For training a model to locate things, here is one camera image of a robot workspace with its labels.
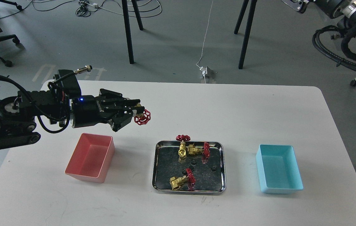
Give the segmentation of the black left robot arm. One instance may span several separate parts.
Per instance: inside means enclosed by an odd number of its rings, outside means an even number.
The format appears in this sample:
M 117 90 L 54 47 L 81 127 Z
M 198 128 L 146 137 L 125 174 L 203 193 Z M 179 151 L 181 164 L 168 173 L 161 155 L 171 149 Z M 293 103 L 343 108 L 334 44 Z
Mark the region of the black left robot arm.
M 132 120 L 147 124 L 151 115 L 139 99 L 128 99 L 121 93 L 100 89 L 99 96 L 82 95 L 76 75 L 90 72 L 92 66 L 77 70 L 59 70 L 47 91 L 27 91 L 21 85 L 0 75 L 0 81 L 18 88 L 16 96 L 0 100 L 0 150 L 37 143 L 35 119 L 49 133 L 73 128 L 109 124 L 114 132 Z

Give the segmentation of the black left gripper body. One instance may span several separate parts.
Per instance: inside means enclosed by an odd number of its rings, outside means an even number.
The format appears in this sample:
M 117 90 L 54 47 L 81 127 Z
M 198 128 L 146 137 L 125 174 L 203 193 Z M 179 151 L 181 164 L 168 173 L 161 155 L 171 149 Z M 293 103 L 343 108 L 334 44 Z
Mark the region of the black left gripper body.
M 112 117 L 116 114 L 116 99 L 101 96 L 80 96 L 72 100 L 72 127 L 89 127 L 98 123 L 109 124 L 114 127 Z

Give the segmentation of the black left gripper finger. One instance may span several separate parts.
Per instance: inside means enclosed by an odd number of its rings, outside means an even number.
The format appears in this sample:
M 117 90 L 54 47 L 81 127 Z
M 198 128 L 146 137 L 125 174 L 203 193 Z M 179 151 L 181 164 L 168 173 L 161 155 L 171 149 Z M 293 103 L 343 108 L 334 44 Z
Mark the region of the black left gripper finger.
M 132 121 L 132 118 L 136 116 L 137 113 L 136 109 L 128 110 L 126 112 L 121 109 L 113 109 L 112 111 L 114 114 L 111 117 L 111 127 L 114 132 L 119 131 L 120 129 L 122 129 L 122 127 L 129 124 Z
M 127 99 L 121 93 L 100 89 L 99 110 L 141 110 L 141 105 L 139 99 Z

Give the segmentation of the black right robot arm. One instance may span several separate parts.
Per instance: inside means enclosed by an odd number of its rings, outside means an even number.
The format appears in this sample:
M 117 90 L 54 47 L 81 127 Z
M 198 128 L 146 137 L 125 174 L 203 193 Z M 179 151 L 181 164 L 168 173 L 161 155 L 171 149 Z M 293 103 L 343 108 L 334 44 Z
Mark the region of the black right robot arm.
M 316 30 L 312 37 L 313 46 L 324 56 L 333 60 L 336 66 L 344 66 L 356 72 L 356 53 L 349 48 L 350 41 L 356 38 L 356 0 L 314 0 L 313 2 L 332 19 L 343 16 L 337 25 L 329 25 Z M 344 57 L 333 53 L 320 41 L 320 35 L 325 32 L 337 33 L 332 36 L 332 39 L 342 40 L 340 47 Z

